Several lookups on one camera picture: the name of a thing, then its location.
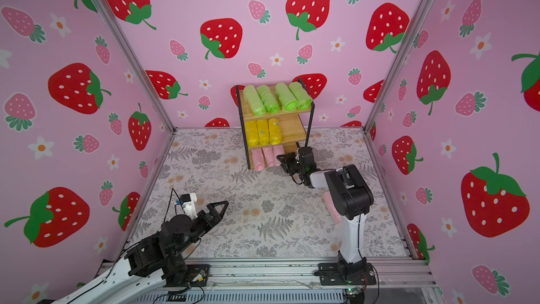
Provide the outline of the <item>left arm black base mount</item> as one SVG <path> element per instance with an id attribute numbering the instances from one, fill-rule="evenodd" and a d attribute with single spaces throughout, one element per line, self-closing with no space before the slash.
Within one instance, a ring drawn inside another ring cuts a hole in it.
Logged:
<path id="1" fill-rule="evenodd" d="M 181 261 L 164 269 L 163 279 L 166 281 L 167 294 L 176 296 L 193 288 L 205 288 L 210 276 L 208 264 L 186 264 Z"/>

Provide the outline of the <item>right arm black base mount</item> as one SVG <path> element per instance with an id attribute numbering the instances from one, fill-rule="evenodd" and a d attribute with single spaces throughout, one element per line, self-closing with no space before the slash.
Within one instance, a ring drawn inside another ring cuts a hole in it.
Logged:
<path id="1" fill-rule="evenodd" d="M 339 259 L 337 263 L 319 263 L 314 273 L 323 286 L 373 286 L 377 284 L 374 267 L 366 258 L 355 263 Z"/>

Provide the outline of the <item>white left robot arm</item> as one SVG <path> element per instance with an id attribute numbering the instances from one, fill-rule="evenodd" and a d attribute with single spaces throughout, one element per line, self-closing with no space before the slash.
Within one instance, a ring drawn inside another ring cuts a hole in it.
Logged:
<path id="1" fill-rule="evenodd" d="M 194 219 L 175 215 L 88 284 L 61 299 L 40 302 L 129 303 L 158 288 L 203 288 L 210 266 L 187 265 L 183 254 L 222 221 L 228 206 L 228 201 L 208 204 L 208 211 L 199 211 Z"/>

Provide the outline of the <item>light green roll with label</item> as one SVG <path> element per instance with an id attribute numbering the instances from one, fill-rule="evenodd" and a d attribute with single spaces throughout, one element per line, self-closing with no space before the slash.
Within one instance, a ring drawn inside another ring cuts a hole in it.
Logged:
<path id="1" fill-rule="evenodd" d="M 279 113 L 280 106 L 278 101 L 267 85 L 259 86 L 257 93 L 268 113 L 273 115 Z"/>

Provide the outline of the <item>pink roll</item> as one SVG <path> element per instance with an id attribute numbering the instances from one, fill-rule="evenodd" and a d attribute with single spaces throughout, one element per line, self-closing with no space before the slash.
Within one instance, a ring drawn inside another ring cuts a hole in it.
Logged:
<path id="1" fill-rule="evenodd" d="M 264 154 L 261 149 L 252 150 L 253 168 L 256 172 L 261 172 L 265 169 Z"/>
<path id="2" fill-rule="evenodd" d="M 267 167 L 274 167 L 276 162 L 276 157 L 274 156 L 274 147 L 267 146 L 262 149 L 264 154 L 264 159 L 266 161 Z"/>
<path id="3" fill-rule="evenodd" d="M 276 145 L 273 147 L 273 153 L 274 153 L 274 159 L 275 159 L 275 166 L 279 166 L 281 162 L 278 160 L 279 156 L 283 156 L 285 154 L 285 149 L 282 144 Z"/>
<path id="4" fill-rule="evenodd" d="M 323 193 L 322 199 L 333 223 L 335 225 L 339 225 L 342 221 L 342 215 L 337 212 L 332 196 L 330 195 L 330 191 L 326 191 L 325 193 Z"/>

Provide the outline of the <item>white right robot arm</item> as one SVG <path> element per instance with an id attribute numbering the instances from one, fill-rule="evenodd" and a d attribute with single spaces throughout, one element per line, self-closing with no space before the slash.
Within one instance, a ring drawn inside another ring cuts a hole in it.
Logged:
<path id="1" fill-rule="evenodd" d="M 300 178 L 300 184 L 329 191 L 333 207 L 342 218 L 343 240 L 337 268 L 343 277 L 367 272 L 371 264 L 364 253 L 364 225 L 374 204 L 374 195 L 357 167 L 351 164 L 339 169 L 321 170 L 316 167 L 313 150 L 309 146 L 276 158 L 285 173 Z"/>

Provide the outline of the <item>yellow roll with teal label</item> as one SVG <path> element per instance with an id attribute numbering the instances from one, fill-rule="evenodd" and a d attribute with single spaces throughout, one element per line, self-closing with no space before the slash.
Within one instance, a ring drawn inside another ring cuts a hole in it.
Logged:
<path id="1" fill-rule="evenodd" d="M 278 118 L 271 118 L 268 120 L 269 123 L 269 143 L 272 146 L 281 144 L 283 141 L 283 135 L 281 132 L 281 126 L 279 124 Z"/>

